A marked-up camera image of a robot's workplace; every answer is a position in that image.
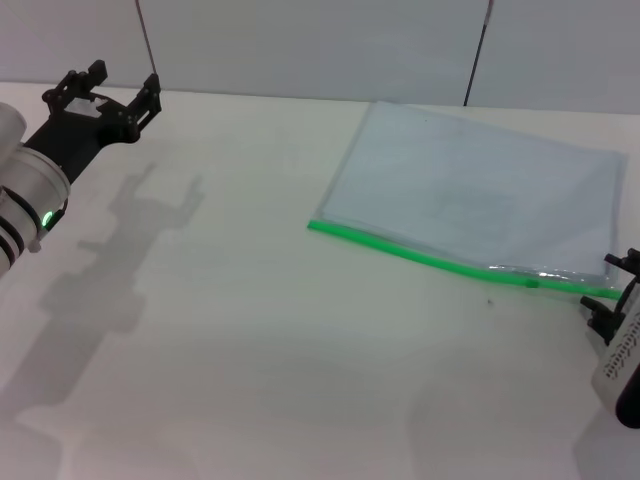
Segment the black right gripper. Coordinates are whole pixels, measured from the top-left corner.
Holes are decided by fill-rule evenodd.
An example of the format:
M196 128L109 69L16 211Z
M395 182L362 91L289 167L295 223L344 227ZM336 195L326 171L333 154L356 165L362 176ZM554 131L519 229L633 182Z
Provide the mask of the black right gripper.
M623 270L635 278L625 287L615 306L615 313L627 315L640 296L640 251L630 248L624 257L607 254L605 262ZM582 296L580 304L591 312L587 325L609 344L616 334L616 315L601 302Z

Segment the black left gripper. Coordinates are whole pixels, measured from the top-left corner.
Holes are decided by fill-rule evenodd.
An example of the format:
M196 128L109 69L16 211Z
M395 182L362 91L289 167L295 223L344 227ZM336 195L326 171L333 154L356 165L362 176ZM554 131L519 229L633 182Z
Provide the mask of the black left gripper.
M136 143L141 132L162 111L159 76L151 74L136 97L125 108L114 100L96 96L93 89L107 79L103 60L86 71L70 70L42 100L49 108L46 122L26 141L25 147L41 153L57 165L74 183L100 151L116 143ZM66 110L76 98L105 100L98 117Z

